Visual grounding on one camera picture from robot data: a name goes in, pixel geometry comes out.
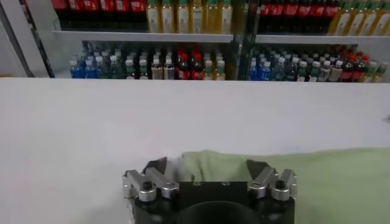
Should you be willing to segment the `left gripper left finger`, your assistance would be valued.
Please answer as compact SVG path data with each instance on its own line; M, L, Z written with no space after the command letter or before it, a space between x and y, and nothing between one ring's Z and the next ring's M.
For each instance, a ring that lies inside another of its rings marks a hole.
M156 200L158 194L167 199L175 198L179 193L179 183L165 175L167 168L168 159L163 157L149 161L141 173L125 171L122 176L124 198L138 198L146 203Z

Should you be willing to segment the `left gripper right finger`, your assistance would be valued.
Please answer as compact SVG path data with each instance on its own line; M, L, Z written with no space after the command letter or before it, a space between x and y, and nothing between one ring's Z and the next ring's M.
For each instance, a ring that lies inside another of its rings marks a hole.
M297 174L291 169L278 173L266 162L246 160L251 176L247 184L248 191L256 199L269 197L277 201L288 201L297 198Z

